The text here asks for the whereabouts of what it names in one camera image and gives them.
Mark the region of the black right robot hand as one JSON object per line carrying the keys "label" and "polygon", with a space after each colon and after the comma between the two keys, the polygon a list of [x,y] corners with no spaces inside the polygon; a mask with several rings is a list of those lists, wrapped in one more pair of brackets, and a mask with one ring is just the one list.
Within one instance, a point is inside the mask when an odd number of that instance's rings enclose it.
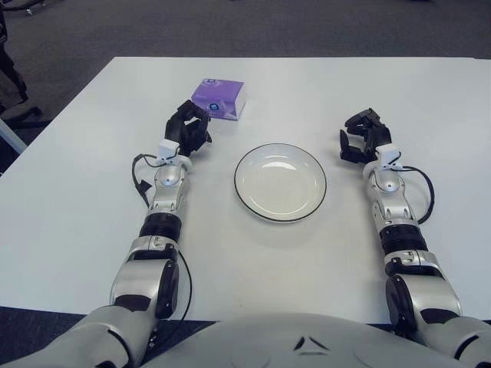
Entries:
{"label": "black right robot hand", "polygon": [[[376,148],[391,144],[389,129],[381,122],[380,116],[371,108],[355,114],[344,123],[346,130],[340,130],[340,157],[351,163],[375,161]],[[362,149],[349,144],[348,134],[359,136],[364,141]]]}

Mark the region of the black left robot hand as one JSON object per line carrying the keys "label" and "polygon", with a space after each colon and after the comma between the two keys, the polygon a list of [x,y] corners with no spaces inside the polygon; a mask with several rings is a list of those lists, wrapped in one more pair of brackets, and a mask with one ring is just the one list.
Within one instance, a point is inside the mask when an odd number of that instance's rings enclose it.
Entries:
{"label": "black left robot hand", "polygon": [[191,100],[181,104],[166,123],[165,138],[180,145],[179,154],[190,156],[205,143],[211,143],[208,132],[209,114]]}

